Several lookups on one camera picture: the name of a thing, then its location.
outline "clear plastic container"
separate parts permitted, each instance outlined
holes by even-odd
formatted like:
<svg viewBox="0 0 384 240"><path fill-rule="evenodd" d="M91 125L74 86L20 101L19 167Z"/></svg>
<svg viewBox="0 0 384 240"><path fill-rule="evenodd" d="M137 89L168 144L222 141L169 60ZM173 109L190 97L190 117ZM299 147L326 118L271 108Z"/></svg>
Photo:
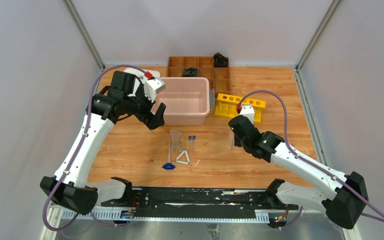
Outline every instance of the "clear plastic container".
<svg viewBox="0 0 384 240"><path fill-rule="evenodd" d="M162 77L165 90L156 96L152 108L155 113L160 103L167 107L165 125L201 126L210 113L210 86L205 77Z"/></svg>

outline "wooden table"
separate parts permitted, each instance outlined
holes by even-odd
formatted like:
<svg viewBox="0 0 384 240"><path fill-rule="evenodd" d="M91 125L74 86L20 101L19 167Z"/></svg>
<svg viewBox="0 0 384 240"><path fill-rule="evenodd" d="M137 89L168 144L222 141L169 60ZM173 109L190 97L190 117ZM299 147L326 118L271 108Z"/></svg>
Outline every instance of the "wooden table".
<svg viewBox="0 0 384 240"><path fill-rule="evenodd" d="M164 77L166 66L143 66ZM101 88L110 85L113 72L107 73ZM288 111L288 136L292 145L315 158L315 151L301 106L292 69L289 67L231 67L232 94L244 96L266 89L282 97ZM284 114L278 100L268 94L253 95L266 101L260 132L272 131L284 136ZM229 150L229 119L215 117L214 109L203 126L163 126L149 130L134 116L115 125L102 144L92 165L88 181L106 181L110 177L129 180L134 186L266 188L273 179L311 186L287 169L252 157L242 148ZM174 170L164 170L167 162L169 130L183 133L184 139L195 135L194 166L174 163Z"/></svg>

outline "gray floor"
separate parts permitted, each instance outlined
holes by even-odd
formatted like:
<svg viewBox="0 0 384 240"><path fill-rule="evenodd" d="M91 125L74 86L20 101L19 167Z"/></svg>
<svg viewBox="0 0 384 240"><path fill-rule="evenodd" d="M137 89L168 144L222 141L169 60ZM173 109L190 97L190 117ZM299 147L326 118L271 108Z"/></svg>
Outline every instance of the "gray floor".
<svg viewBox="0 0 384 240"><path fill-rule="evenodd" d="M292 221L295 213L289 213ZM321 213L304 213L290 228L274 231L266 224L256 223L201 223L201 222L132 222L124 227L107 227L92 220L76 220L64 231L74 236L92 226L77 238L57 234L57 240L344 240L342 229Z"/></svg>

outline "white wall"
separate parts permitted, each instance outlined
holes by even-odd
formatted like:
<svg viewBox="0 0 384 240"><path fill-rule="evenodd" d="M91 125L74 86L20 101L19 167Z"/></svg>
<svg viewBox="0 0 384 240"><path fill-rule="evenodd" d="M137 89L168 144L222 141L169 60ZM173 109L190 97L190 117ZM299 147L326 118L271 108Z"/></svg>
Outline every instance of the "white wall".
<svg viewBox="0 0 384 240"><path fill-rule="evenodd" d="M37 240L98 74L60 0L0 1L0 240Z"/></svg>
<svg viewBox="0 0 384 240"><path fill-rule="evenodd" d="M74 0L105 64L166 65L169 56L231 65L295 65L332 0Z"/></svg>
<svg viewBox="0 0 384 240"><path fill-rule="evenodd" d="M384 1L343 1L302 73L328 161L362 174L384 211ZM384 239L383 223L357 224L362 239Z"/></svg>

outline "wooden organizer box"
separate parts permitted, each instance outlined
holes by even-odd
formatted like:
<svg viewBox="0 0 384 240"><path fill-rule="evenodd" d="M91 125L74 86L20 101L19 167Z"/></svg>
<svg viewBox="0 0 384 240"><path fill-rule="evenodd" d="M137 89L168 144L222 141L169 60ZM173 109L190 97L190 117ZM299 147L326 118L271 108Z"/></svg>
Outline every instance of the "wooden organizer box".
<svg viewBox="0 0 384 240"><path fill-rule="evenodd" d="M212 56L170 56L168 58L167 77L181 77L185 68L198 69L198 77L208 79L209 88L218 94L231 94L230 69L214 67Z"/></svg>

